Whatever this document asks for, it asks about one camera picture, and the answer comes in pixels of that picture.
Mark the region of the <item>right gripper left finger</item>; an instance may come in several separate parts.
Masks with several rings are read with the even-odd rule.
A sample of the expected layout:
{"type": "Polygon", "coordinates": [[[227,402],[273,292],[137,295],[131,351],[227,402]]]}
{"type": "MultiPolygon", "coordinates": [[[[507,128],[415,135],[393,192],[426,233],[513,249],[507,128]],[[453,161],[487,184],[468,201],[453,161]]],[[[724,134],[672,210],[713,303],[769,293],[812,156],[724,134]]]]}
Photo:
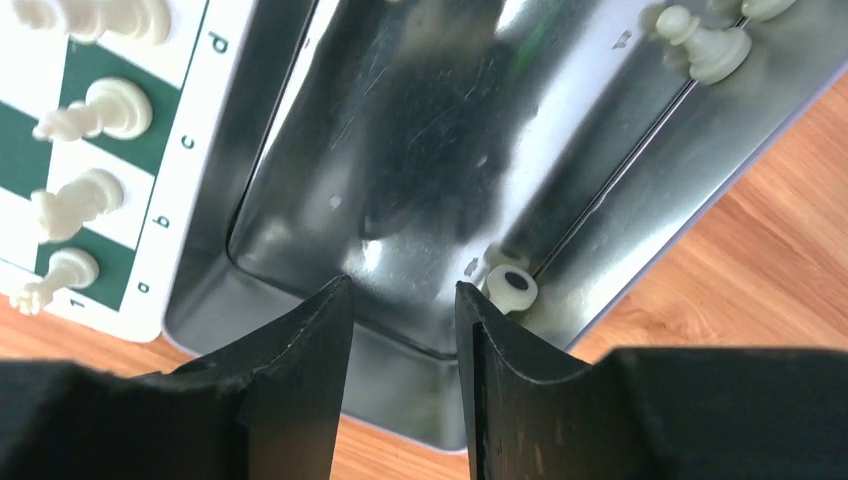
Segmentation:
{"type": "Polygon", "coordinates": [[[353,337],[340,276],[170,373],[1,365],[5,479],[326,479],[353,337]]]}

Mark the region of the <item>silver metal tin box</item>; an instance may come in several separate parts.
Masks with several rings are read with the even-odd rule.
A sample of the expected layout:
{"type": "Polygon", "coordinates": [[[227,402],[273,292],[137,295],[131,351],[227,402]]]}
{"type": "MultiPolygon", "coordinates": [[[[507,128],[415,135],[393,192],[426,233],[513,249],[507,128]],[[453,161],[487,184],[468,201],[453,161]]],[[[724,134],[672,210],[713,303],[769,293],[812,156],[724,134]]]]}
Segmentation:
{"type": "Polygon", "coordinates": [[[567,350],[847,68],[847,5],[740,27],[693,81],[662,1],[228,1],[248,17],[163,332],[210,353],[353,281],[343,411],[466,446],[455,286],[522,266],[520,324],[567,350]]]}

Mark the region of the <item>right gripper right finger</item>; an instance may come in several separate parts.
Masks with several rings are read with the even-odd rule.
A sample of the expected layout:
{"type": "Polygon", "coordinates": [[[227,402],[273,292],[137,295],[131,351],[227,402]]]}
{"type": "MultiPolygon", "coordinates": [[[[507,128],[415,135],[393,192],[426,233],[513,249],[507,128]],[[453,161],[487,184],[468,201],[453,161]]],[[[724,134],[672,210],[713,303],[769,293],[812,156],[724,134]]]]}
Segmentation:
{"type": "Polygon", "coordinates": [[[586,363],[455,294],[474,479],[843,479],[847,355],[627,347],[586,363]]]}

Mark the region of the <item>green white chess board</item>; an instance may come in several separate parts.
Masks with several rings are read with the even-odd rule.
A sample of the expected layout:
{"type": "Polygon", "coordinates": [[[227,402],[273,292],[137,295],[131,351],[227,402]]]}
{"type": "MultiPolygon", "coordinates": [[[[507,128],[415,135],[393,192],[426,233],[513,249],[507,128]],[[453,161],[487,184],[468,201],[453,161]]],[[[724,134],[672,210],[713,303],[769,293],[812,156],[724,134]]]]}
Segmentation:
{"type": "Polygon", "coordinates": [[[165,1],[170,35],[147,45],[110,33],[81,43],[31,30],[16,20],[12,2],[1,5],[1,295],[10,299],[42,279],[56,250],[80,248],[99,263],[98,279],[57,291],[41,312],[123,340],[153,341],[257,5],[165,1]],[[83,100],[106,77],[129,80],[149,97],[153,121],[143,135],[73,142],[32,136],[45,114],[83,100]],[[56,192],[94,168],[122,183],[122,206],[70,240],[38,244],[30,194],[56,192]]]}

